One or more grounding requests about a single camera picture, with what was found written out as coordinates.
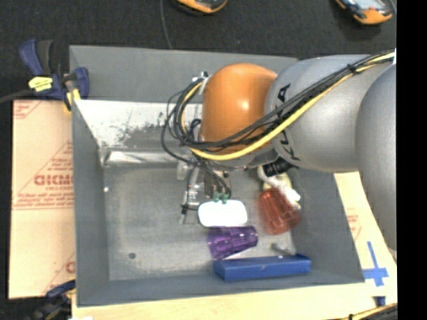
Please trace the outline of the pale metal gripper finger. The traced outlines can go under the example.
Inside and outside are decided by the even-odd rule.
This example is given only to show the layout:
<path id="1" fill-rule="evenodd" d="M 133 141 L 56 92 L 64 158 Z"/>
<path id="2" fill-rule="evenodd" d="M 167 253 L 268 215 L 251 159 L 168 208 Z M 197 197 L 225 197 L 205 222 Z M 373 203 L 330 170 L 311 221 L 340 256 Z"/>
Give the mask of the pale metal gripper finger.
<path id="1" fill-rule="evenodd" d="M 183 181 L 184 179 L 188 181 L 197 181 L 198 175 L 199 167 L 197 165 L 192 165 L 184 161 L 178 162 L 176 170 L 176 178 L 178 181 Z"/>
<path id="2" fill-rule="evenodd" d="M 188 184 L 181 201 L 179 222 L 182 225 L 195 225 L 198 223 L 197 212 L 200 202 L 197 197 L 197 189 Z"/>

